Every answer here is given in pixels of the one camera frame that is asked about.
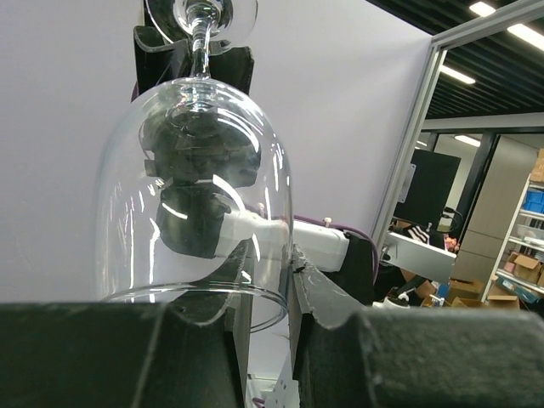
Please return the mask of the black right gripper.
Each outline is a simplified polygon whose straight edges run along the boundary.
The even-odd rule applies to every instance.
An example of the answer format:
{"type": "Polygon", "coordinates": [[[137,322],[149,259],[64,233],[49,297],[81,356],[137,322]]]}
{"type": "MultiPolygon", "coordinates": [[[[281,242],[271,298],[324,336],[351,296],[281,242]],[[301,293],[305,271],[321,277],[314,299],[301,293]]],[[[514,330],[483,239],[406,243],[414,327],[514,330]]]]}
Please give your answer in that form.
{"type": "MultiPolygon", "coordinates": [[[[133,28],[136,83],[132,101],[164,82],[190,74],[190,41],[173,43],[150,26],[133,28]]],[[[209,77],[250,94],[255,60],[248,46],[224,48],[212,41],[209,77]]],[[[262,151],[254,134],[232,123],[215,109],[194,111],[182,108],[150,114],[139,129],[147,175],[178,185],[193,185],[214,175],[234,187],[256,182],[262,151]]]]}

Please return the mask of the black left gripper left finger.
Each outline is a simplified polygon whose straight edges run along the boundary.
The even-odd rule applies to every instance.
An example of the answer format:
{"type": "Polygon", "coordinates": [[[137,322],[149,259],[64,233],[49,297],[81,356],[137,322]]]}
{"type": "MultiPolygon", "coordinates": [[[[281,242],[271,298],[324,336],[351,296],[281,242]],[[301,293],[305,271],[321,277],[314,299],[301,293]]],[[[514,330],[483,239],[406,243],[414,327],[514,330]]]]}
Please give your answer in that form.
{"type": "Polygon", "coordinates": [[[5,303],[4,407],[241,407],[250,298],[5,303]]]}

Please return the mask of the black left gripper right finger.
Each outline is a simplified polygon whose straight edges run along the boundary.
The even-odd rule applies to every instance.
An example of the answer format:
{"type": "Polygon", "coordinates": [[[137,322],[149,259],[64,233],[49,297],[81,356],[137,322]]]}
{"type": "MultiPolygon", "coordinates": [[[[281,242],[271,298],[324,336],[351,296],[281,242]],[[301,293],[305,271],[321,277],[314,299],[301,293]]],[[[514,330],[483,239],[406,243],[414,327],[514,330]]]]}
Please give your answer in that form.
{"type": "Polygon", "coordinates": [[[540,407],[543,321],[504,309],[365,306],[292,254],[292,375],[303,407],[540,407]]]}

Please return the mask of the clear smooth wine glass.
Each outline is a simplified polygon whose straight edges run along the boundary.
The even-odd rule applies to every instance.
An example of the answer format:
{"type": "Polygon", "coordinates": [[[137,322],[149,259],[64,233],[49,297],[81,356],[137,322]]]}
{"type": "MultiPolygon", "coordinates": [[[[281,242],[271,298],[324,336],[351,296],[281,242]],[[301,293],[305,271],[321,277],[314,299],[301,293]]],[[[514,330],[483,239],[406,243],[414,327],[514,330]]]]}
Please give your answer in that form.
{"type": "Polygon", "coordinates": [[[143,26],[166,43],[187,37],[191,67],[186,77],[157,85],[131,101],[112,132],[99,165],[95,191],[94,271],[104,302],[167,303],[202,289],[247,295],[250,329],[260,332],[287,312],[292,257],[292,193],[289,162],[269,118],[250,95],[209,77],[212,41],[244,47],[256,23],[255,1],[147,1],[143,26]],[[157,111],[215,109],[254,134],[262,151],[256,182],[234,187],[214,175],[178,185],[145,172],[139,142],[144,120],[157,111]],[[235,209],[265,211],[282,232],[280,257],[256,254],[256,238],[238,241],[225,255],[206,241],[217,219],[235,209]]]}

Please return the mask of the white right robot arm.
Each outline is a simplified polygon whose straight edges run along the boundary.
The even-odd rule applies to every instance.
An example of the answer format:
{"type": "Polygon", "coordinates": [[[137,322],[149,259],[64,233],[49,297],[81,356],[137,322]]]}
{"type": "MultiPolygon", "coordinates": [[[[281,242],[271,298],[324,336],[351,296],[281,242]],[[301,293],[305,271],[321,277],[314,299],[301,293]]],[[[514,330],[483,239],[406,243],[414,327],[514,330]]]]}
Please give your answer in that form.
{"type": "MultiPolygon", "coordinates": [[[[173,44],[166,43],[161,33],[149,25],[133,28],[136,83],[131,100],[155,85],[187,77],[190,69],[190,44],[186,37],[173,44]]],[[[212,74],[243,92],[250,89],[254,59],[250,48],[233,48],[212,58],[212,74]]],[[[214,248],[225,255],[238,241],[257,237],[255,253],[266,260],[281,255],[281,225],[266,221],[265,211],[237,210],[217,219],[216,229],[206,241],[206,249],[214,248]]],[[[341,287],[352,298],[370,306],[374,295],[379,255],[371,237],[355,228],[333,224],[329,218],[313,220],[296,217],[294,243],[309,257],[316,268],[341,287]]]]}

